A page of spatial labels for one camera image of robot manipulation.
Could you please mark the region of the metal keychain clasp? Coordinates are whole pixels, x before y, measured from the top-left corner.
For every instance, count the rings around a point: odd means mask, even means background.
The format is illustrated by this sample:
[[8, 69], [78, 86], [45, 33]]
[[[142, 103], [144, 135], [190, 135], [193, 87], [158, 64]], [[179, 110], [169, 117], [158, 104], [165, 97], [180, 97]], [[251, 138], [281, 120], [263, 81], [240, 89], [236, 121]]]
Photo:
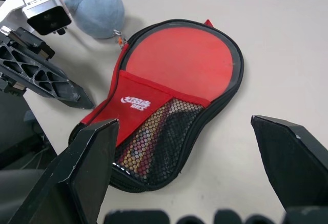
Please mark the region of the metal keychain clasp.
[[128, 40], [126, 39], [125, 35], [121, 31], [116, 29], [113, 30], [113, 33], [115, 42], [120, 46], [121, 49], [123, 49], [124, 46], [128, 43]]

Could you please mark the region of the truss finger of the black left gripper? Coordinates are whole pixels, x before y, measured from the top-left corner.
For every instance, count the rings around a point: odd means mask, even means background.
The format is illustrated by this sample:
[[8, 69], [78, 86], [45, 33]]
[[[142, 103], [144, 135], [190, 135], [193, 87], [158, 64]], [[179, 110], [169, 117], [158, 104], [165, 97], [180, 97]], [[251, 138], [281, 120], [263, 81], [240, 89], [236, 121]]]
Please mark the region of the truss finger of the black left gripper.
[[85, 90], [60, 68], [26, 48], [0, 44], [0, 72], [38, 95], [57, 99], [69, 107], [95, 107]]

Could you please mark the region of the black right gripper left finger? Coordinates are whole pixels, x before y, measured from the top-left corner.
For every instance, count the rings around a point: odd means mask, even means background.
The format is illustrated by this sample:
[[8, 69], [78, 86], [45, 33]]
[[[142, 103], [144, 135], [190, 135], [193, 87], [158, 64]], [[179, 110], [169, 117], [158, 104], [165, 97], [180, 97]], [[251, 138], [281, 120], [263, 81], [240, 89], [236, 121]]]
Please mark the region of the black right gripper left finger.
[[46, 168], [8, 224], [97, 224], [112, 173], [116, 119], [80, 130]]

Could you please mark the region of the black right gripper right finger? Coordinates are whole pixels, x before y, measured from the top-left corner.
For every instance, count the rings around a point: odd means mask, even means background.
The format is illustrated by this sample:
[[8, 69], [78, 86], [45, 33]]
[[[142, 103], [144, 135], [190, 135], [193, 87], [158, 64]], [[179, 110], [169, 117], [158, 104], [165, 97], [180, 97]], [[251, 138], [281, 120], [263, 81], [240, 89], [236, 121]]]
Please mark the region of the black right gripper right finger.
[[328, 207], [328, 149], [304, 126], [254, 115], [262, 163], [284, 208]]

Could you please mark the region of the grey plush ball toy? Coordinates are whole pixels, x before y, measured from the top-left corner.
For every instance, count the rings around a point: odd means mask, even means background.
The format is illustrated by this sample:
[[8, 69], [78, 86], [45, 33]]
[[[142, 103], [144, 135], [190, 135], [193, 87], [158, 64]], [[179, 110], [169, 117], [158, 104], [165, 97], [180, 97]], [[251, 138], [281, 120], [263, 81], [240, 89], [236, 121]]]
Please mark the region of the grey plush ball toy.
[[123, 28], [125, 8], [122, 0], [65, 0], [77, 27], [95, 39], [114, 37]]

